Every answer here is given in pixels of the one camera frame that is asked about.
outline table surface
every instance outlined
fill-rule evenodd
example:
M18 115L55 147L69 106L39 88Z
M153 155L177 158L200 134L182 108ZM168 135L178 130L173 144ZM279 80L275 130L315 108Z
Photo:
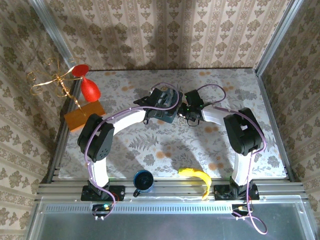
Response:
M160 82L173 84L184 93L205 84L219 84L226 90L227 97L217 105L233 110L250 108L266 137L265 152L254 159L253 178L286 177L252 69L92 71L86 77L98 85L99 101L107 116L133 106L134 100L147 96L150 88ZM220 89L213 87L203 88L199 94L205 102L214 102L223 96ZM79 101L85 102L82 95ZM80 132L68 136L59 178L88 177L84 156L77 145ZM223 126L201 122L196 127L189 127L180 117L172 124L154 118L148 125L137 123L114 136L107 157L107 172L111 178L132 178L137 171L146 169L156 178L178 178L179 168L196 168L212 178L228 178L233 171L234 159L235 152Z

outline patterned wall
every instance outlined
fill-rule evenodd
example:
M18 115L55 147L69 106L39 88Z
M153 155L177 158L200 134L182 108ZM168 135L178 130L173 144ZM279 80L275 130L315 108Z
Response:
M53 85L31 95L26 73L53 71L44 60L57 52L27 1L0 1L0 240L22 239L55 151L65 99Z
M252 68L290 0L46 0L92 70Z
M288 158L320 225L320 2L306 0L262 75Z

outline blue mug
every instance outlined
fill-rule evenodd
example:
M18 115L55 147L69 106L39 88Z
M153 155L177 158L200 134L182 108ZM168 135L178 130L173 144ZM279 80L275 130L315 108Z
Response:
M140 193L151 191L154 186L154 176L147 170L140 170L134 175L133 184L136 187L133 196L136 198Z

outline mug handle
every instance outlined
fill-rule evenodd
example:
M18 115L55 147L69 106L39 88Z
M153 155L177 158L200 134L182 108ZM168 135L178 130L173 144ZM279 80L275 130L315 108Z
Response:
M136 198L140 195L140 190L139 189L136 189L133 193L133 196Z

